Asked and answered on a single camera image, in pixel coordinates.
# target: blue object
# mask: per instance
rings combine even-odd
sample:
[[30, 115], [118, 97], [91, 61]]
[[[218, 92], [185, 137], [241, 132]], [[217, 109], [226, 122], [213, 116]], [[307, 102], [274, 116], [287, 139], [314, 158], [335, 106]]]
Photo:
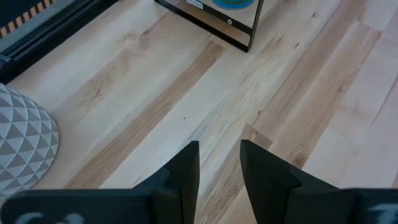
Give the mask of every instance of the blue object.
[[250, 6], [254, 0], [213, 0], [214, 3], [218, 7], [222, 7], [223, 9], [229, 9], [229, 10], [238, 10], [238, 9], [244, 9], [245, 7]]

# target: light wood flooring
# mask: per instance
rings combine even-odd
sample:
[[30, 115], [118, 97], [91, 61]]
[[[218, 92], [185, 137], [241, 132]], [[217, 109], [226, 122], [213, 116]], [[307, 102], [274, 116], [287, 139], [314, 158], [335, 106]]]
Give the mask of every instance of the light wood flooring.
[[337, 187], [398, 187], [398, 1], [289, 0], [246, 54], [123, 0], [9, 84], [57, 120], [35, 186], [131, 188], [200, 141], [197, 223], [255, 223], [251, 139]]

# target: orange and black stripe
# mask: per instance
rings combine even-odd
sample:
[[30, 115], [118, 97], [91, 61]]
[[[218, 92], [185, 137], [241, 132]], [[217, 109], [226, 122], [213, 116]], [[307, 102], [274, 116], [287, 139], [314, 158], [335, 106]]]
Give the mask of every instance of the orange and black stripe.
[[36, 6], [32, 7], [30, 10], [22, 13], [22, 15], [15, 18], [13, 21], [9, 22], [8, 25], [0, 28], [0, 39], [7, 36], [9, 33], [14, 31], [16, 28], [24, 25], [25, 22], [29, 21], [31, 18], [36, 16], [38, 13], [44, 11], [44, 9], [50, 7], [57, 0], [43, 0], [37, 3]]

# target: geometric patterned cushion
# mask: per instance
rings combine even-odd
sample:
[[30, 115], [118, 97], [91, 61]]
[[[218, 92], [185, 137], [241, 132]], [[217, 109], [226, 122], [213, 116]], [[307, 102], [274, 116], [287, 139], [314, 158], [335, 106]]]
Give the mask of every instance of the geometric patterned cushion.
[[0, 198], [36, 184], [58, 149], [58, 128], [32, 100], [0, 84]]

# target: black frame corner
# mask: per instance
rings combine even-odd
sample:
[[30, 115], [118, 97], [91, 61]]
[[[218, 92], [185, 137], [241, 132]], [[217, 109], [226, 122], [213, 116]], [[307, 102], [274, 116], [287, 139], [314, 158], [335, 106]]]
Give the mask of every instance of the black frame corner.
[[222, 31], [215, 29], [214, 27], [210, 26], [209, 24], [197, 19], [195, 16], [175, 7], [173, 4], [168, 3], [167, 0], [154, 0], [154, 1], [159, 3], [161, 6], [166, 7], [168, 10], [178, 14], [179, 16], [183, 17], [184, 19], [207, 30], [208, 32], [212, 33], [213, 35], [216, 35], [217, 37], [221, 38], [222, 40], [226, 41], [227, 43], [233, 45], [234, 47], [236, 47], [246, 53], [250, 51], [250, 49], [253, 45], [254, 36], [256, 35], [257, 26], [258, 26], [259, 20], [260, 20], [262, 5], [264, 4], [264, 0], [259, 0], [257, 9], [256, 9], [256, 15], [254, 16], [254, 23], [253, 23], [252, 28], [227, 16], [226, 14], [223, 14], [220, 11], [217, 11], [216, 9], [213, 9], [210, 6], [207, 6], [206, 4], [203, 4], [203, 9], [202, 9], [203, 11], [211, 14], [212, 16], [215, 16], [216, 18], [218, 18], [218, 19], [226, 22], [227, 24], [239, 29], [240, 31], [248, 34], [250, 36], [249, 44], [245, 45], [245, 44], [242, 44], [240, 41], [234, 39], [233, 37], [223, 33]]

